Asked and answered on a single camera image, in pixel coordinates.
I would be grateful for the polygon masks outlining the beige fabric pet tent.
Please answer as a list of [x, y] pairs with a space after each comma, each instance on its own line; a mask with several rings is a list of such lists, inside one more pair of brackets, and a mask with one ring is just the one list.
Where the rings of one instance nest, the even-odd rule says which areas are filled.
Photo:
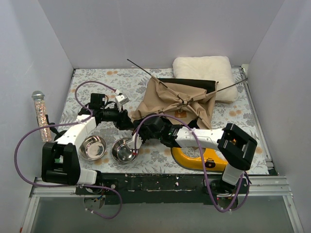
[[165, 114], [200, 129], [211, 129], [217, 82], [211, 80], [151, 78], [142, 102], [131, 116], [140, 120], [150, 114]]

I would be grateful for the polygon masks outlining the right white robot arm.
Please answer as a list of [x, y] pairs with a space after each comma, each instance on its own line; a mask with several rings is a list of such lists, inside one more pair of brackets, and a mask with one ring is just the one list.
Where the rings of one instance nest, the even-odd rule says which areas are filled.
[[187, 169], [222, 171], [216, 187], [226, 193], [238, 186], [240, 176], [251, 167], [257, 141], [235, 124], [222, 129], [195, 129], [173, 125], [160, 115], [134, 121], [135, 148], [149, 139], [158, 139], [171, 149], [174, 160]]

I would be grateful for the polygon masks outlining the black tent pole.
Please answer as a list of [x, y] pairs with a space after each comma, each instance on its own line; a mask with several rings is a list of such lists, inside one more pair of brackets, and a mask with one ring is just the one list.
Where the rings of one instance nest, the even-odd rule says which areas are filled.
[[[182, 84], [182, 85], [187, 85], [187, 86], [192, 86], [192, 87], [197, 87], [197, 88], [203, 88], [205, 89], [208, 93], [209, 92], [213, 92], [216, 91], [216, 87], [214, 87], [215, 84], [217, 84], [218, 82], [216, 81], [211, 81], [211, 80], [195, 80], [195, 79], [177, 79], [177, 78], [155, 78], [157, 80], [159, 80], [159, 82], [161, 84], [163, 84], [166, 88], [167, 86], [165, 85], [165, 83], [174, 83], [174, 84]], [[229, 89], [233, 86], [236, 86], [240, 83], [243, 83], [244, 81], [247, 81], [248, 78], [242, 79], [241, 81], [234, 83], [230, 86], [224, 87], [222, 89], [217, 89], [217, 93], [221, 92], [223, 90]], [[234, 102], [235, 100], [216, 100], [216, 101], [220, 101], [220, 102], [227, 102], [227, 103], [231, 103]]]
[[192, 111], [191, 104], [205, 99], [207, 91], [198, 87], [183, 85], [169, 79], [165, 82], [151, 75], [142, 102], [132, 114], [132, 120], [139, 120], [150, 114], [172, 114]]

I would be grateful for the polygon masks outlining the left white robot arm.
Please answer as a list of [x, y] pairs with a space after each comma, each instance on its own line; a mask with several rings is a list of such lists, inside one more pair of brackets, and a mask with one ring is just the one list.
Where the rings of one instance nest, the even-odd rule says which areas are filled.
[[109, 108], [105, 95], [91, 94], [90, 103], [84, 105], [77, 116], [77, 123], [57, 138], [47, 142], [42, 149], [42, 180], [64, 185], [86, 184], [92, 194], [103, 190], [103, 181], [98, 179], [99, 171], [81, 168], [79, 157], [94, 161], [106, 151], [106, 143], [99, 136], [90, 133], [102, 122], [113, 122], [119, 130], [131, 130], [131, 122], [123, 105], [129, 101], [125, 94], [118, 94]]

